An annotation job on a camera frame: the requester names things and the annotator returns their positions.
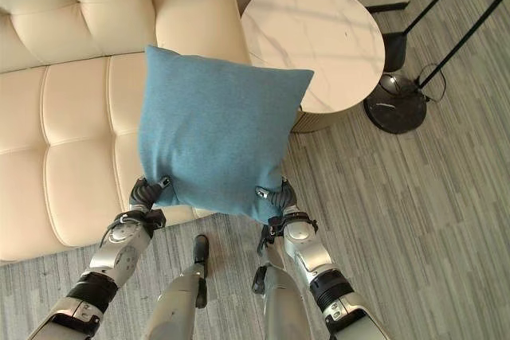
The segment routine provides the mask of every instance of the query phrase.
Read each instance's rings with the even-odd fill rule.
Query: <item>sofa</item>
[[[249,63],[235,0],[0,0],[3,263],[94,244],[128,209],[146,45]]]

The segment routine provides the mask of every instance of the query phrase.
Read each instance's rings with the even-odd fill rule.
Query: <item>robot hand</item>
[[[162,176],[159,182],[152,185],[145,177],[138,178],[129,195],[130,209],[138,209],[143,212],[149,211],[152,209],[152,205],[158,201],[163,189],[170,185],[171,180],[167,175]]]
[[[282,214],[293,213],[298,211],[296,192],[292,188],[286,177],[281,178],[280,191],[270,191],[263,187],[256,187],[255,193],[266,199],[271,205],[281,210]]]

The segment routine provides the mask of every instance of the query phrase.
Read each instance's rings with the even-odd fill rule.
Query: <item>gray carpet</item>
[[[428,1],[377,15],[382,31],[403,29]],[[441,1],[410,35],[406,72],[439,61],[491,1]],[[451,60],[445,98],[429,104],[417,131],[385,134],[358,106],[333,127],[290,138],[284,170],[302,207],[397,340],[510,337],[509,15],[505,0]],[[427,91],[440,87],[435,80]],[[221,215],[157,233],[96,338],[141,335],[158,294],[190,263],[197,233],[211,239],[212,257],[194,338],[263,338],[261,300],[249,289],[259,226]],[[93,251],[0,268],[2,339],[24,338]],[[328,338],[304,296],[315,339]]]

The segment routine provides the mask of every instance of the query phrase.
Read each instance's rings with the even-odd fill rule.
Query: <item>side table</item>
[[[252,0],[241,21],[253,65],[315,71],[294,132],[331,125],[383,74],[383,36],[357,0]]]

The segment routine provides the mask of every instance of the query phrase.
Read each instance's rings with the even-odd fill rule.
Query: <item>pillow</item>
[[[309,70],[256,68],[148,46],[139,155],[149,182],[172,179],[158,205],[246,214],[281,212],[255,194],[278,191],[281,160]]]

